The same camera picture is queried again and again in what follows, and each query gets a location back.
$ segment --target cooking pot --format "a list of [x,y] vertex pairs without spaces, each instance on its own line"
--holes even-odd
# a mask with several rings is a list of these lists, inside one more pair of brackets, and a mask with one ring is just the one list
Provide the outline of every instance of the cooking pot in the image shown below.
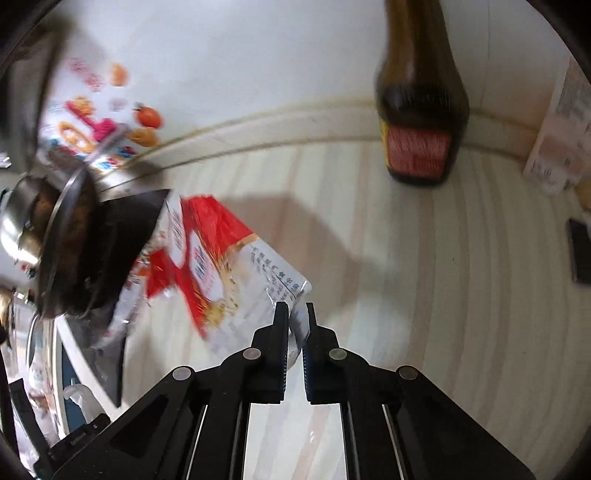
[[90,173],[78,159],[51,151],[3,203],[0,242],[34,279],[39,314],[64,313],[98,203]]

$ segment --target mobile phone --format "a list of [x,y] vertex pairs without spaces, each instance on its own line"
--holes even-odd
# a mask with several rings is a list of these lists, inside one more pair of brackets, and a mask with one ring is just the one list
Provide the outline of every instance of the mobile phone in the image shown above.
[[591,285],[591,238],[587,225],[573,218],[567,222],[573,280]]

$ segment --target soy sauce bottle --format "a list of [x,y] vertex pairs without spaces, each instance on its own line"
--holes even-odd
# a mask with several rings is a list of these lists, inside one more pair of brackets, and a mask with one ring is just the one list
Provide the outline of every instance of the soy sauce bottle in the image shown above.
[[439,0],[385,0],[389,39],[376,82],[386,166],[397,180],[437,185],[470,115]]

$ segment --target bottle label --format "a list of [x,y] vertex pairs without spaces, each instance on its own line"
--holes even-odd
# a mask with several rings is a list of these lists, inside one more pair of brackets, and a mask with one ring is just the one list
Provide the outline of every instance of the bottle label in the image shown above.
[[381,122],[386,166],[395,173],[439,179],[452,136],[446,131],[404,128]]

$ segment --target light wood surface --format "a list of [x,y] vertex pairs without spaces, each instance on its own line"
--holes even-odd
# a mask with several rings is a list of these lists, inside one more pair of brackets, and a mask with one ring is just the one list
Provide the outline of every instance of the light wood surface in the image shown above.
[[[411,363],[550,479],[591,421],[591,290],[573,284],[574,194],[544,196],[521,165],[462,149],[449,181],[393,181],[378,142],[278,147],[171,168],[162,184],[213,194],[313,285],[320,324],[394,369]],[[124,400],[179,365],[207,366],[181,295],[129,339]],[[336,406],[312,407],[301,360],[286,401],[253,406],[245,478],[345,479]]]

